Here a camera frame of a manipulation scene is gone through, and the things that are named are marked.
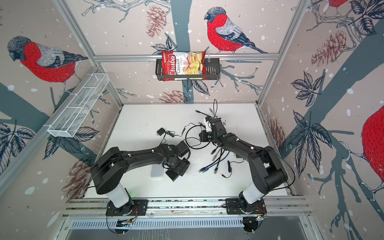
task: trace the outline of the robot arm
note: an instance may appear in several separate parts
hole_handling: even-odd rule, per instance
[[[242,209],[251,212],[258,199],[271,190],[287,181],[285,172],[279,156],[273,148],[257,147],[239,139],[233,133],[227,133],[220,118],[206,117],[206,129],[199,136],[202,142],[213,142],[224,150],[235,153],[249,163],[253,184],[239,194]]]
[[[175,181],[183,176],[189,167],[187,159],[190,154],[188,146],[181,141],[178,145],[160,144],[156,148],[139,151],[120,151],[118,147],[110,148],[93,165],[91,175],[98,194],[106,194],[116,208],[130,201],[130,197],[120,184],[124,173],[137,167],[152,164],[168,166],[166,174]]]

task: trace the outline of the white power bank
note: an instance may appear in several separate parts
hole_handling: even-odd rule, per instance
[[[163,166],[161,164],[152,164],[151,166],[151,178],[162,178]]]

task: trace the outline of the white wire basket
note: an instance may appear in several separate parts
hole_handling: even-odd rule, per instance
[[[64,111],[49,127],[48,132],[54,137],[73,137],[89,111],[109,83],[107,74],[88,74],[84,86],[75,94]]]

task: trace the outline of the black wire basket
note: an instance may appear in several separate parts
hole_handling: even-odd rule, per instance
[[[159,81],[166,78],[182,78],[180,80],[218,80],[220,77],[220,59],[204,59],[204,66],[207,74],[183,74],[183,75],[163,75],[161,59],[156,60],[156,76]]]

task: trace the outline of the bird head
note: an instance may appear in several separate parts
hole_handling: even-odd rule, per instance
[[[24,47],[31,42],[32,41],[29,38],[24,36],[17,36],[11,39],[8,43],[8,51],[12,60],[16,61],[17,59],[20,59],[21,61],[25,61]]]
[[[205,15],[204,19],[208,20],[210,23],[212,23],[214,21],[214,19],[221,14],[226,14],[224,8],[213,7],[207,11],[207,14]]]

